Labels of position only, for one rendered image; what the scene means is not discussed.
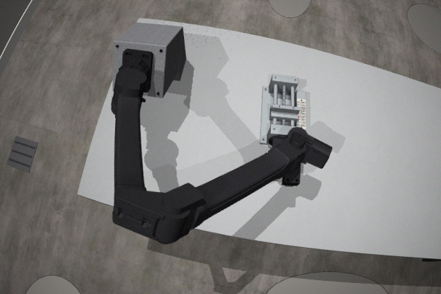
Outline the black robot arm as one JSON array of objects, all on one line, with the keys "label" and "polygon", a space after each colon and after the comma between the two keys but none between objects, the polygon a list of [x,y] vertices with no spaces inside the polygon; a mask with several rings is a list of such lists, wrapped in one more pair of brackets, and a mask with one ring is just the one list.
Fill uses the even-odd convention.
[{"label": "black robot arm", "polygon": [[303,128],[294,127],[266,154],[203,185],[194,187],[186,183],[166,193],[147,191],[141,152],[140,104],[146,101],[143,92],[149,92],[151,87],[152,62],[152,52],[126,49],[124,65],[116,74],[111,102],[116,118],[114,224],[161,244],[173,243],[206,219],[276,179],[283,178],[282,185],[286,187],[298,186],[301,162],[322,169],[328,161],[332,147],[310,136]]}]

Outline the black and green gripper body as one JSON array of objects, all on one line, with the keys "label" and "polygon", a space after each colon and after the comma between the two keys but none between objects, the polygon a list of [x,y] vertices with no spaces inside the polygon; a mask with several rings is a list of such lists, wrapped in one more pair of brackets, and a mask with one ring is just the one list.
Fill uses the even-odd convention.
[{"label": "black and green gripper body", "polygon": [[280,142],[281,140],[283,140],[283,139],[284,139],[284,138],[273,138],[273,140],[272,140],[272,148],[275,147],[276,145],[278,145],[279,142]]}]

